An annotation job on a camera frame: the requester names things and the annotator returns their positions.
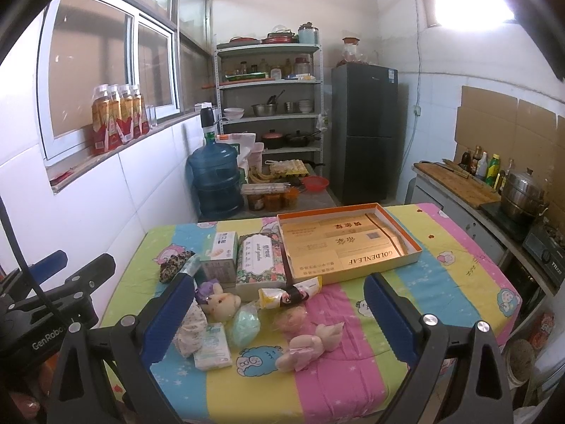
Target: colorful tablecloth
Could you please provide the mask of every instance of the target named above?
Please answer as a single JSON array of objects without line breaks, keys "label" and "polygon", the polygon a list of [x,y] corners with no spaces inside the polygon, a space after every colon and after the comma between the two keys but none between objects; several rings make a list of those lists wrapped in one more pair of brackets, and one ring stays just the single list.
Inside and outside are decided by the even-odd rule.
[{"label": "colorful tablecloth", "polygon": [[[417,263],[383,274],[394,290],[422,313],[442,322],[471,327],[486,320],[499,344],[509,337],[521,298],[498,267],[451,219],[432,204],[397,206],[388,211],[423,249]],[[185,249],[200,251],[215,232],[239,235],[269,230],[276,218],[163,226],[151,230],[123,274],[102,325],[137,314],[164,286],[159,263]],[[232,350],[233,366],[208,372],[194,367],[171,345],[151,367],[180,417],[191,422],[290,423],[345,422],[384,408],[406,375],[363,298],[364,279],[324,287],[306,302],[304,333],[316,324],[345,322],[341,346],[305,370],[276,371],[275,360],[287,340],[270,329],[275,312],[260,311],[262,329],[251,346]],[[122,393],[112,377],[117,395]]]}]

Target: refrigerator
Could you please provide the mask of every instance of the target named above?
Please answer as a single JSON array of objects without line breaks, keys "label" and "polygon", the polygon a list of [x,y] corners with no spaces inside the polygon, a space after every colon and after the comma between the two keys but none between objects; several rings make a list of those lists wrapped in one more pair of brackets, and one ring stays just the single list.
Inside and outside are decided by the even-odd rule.
[{"label": "refrigerator", "polygon": [[386,199],[398,172],[398,71],[347,63],[332,70],[330,188],[344,205]]}]

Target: blue water jug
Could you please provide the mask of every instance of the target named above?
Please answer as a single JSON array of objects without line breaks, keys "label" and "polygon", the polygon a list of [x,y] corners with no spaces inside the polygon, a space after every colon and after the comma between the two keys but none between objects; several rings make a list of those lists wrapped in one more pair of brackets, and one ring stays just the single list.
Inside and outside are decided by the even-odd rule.
[{"label": "blue water jug", "polygon": [[226,143],[216,142],[211,108],[201,110],[201,121],[206,145],[188,157],[186,177],[192,182],[193,197],[197,197],[195,205],[200,205],[200,221],[227,219],[244,205],[237,150]]}]

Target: window sill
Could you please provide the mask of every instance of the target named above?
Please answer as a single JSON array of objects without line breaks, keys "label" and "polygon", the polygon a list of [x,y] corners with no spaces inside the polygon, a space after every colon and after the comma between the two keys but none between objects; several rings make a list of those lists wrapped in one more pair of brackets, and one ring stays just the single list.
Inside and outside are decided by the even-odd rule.
[{"label": "window sill", "polygon": [[[178,124],[182,121],[185,121],[185,120],[190,119],[190,118],[197,116],[197,115],[199,115],[199,112],[180,113],[180,114],[177,114],[175,116],[171,116],[169,118],[166,118],[166,120],[162,120],[162,122],[160,122],[159,125],[156,128],[151,129],[149,131],[149,133],[147,133],[145,135],[141,135],[140,137],[136,138],[135,140],[132,140],[131,142],[128,142],[125,145],[122,145],[121,147],[116,148],[115,150],[109,151],[108,153],[104,153],[103,155],[94,156],[94,155],[89,155],[86,152],[86,150],[83,150],[83,151],[85,151],[85,156],[84,156],[84,159],[79,163],[76,163],[77,157],[79,157],[80,153],[82,153],[82,152],[79,152],[77,154],[69,156],[68,158],[63,159],[62,161],[60,161],[60,162],[58,162],[58,163],[56,163],[56,164],[54,164],[50,167],[46,167],[47,176],[49,178],[50,183],[52,184],[51,188],[53,190],[53,193],[56,194],[56,193],[60,192],[64,187],[68,186],[70,183],[75,181],[81,175],[87,173],[89,170],[96,167],[101,162],[103,162],[106,159],[111,158],[112,156],[120,153],[121,151],[125,150],[126,148],[131,147],[132,145],[136,144],[137,142],[141,142],[142,140],[149,138],[152,135],[157,134],[157,132],[161,132],[162,130],[170,128],[171,126],[174,126],[175,124]],[[59,182],[56,182],[56,183],[52,182],[52,179],[56,179],[56,177],[61,178],[66,173],[69,173],[69,174],[66,177],[64,177],[62,180],[60,180]]]}]

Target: wooden cutting board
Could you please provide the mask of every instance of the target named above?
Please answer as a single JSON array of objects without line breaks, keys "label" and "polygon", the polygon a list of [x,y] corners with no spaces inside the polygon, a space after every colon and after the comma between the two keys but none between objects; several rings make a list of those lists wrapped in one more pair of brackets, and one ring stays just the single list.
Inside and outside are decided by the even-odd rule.
[{"label": "wooden cutting board", "polygon": [[436,180],[472,208],[478,208],[479,205],[487,202],[500,201],[500,196],[497,193],[493,193],[492,188],[487,187],[473,177],[462,178],[436,164],[416,163],[414,167]]}]

